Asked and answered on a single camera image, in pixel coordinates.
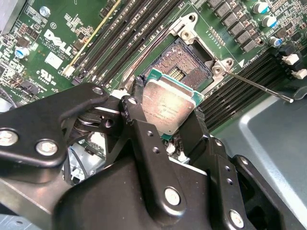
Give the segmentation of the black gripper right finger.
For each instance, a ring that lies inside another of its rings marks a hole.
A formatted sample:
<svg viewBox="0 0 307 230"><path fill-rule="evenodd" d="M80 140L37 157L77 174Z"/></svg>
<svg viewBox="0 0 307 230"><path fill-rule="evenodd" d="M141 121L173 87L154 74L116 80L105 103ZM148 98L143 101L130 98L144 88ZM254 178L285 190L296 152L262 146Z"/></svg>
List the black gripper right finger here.
<svg viewBox="0 0 307 230"><path fill-rule="evenodd" d="M212 137L201 109L179 128L190 164L207 173L209 218L214 230L298 230L300 222L244 156L229 157Z"/></svg>

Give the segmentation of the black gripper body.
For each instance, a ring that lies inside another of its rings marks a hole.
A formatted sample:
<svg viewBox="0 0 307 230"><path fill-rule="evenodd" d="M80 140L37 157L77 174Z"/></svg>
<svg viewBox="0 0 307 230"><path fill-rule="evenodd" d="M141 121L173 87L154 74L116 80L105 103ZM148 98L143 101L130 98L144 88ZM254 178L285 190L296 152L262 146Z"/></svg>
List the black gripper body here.
<svg viewBox="0 0 307 230"><path fill-rule="evenodd" d="M187 210L169 230L211 230L207 176L171 161ZM121 160L69 189L54 211L56 230L163 230L148 214L134 160Z"/></svg>

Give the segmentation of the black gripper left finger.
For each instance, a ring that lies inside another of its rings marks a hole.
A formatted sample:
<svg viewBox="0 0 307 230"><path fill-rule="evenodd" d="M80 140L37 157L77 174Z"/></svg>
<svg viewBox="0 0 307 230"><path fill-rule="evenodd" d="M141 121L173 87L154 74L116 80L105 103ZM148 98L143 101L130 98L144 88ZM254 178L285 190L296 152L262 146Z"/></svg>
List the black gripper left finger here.
<svg viewBox="0 0 307 230"><path fill-rule="evenodd" d="M101 107L113 120L101 124L115 145L106 157L111 165L128 155L136 161L148 213L153 219L180 219L187 202L155 125L142 109L144 80L137 77L131 95L110 112L108 93L84 83L44 99L7 111L0 116L0 174L34 184L54 180L68 156L68 138L77 118Z"/></svg>

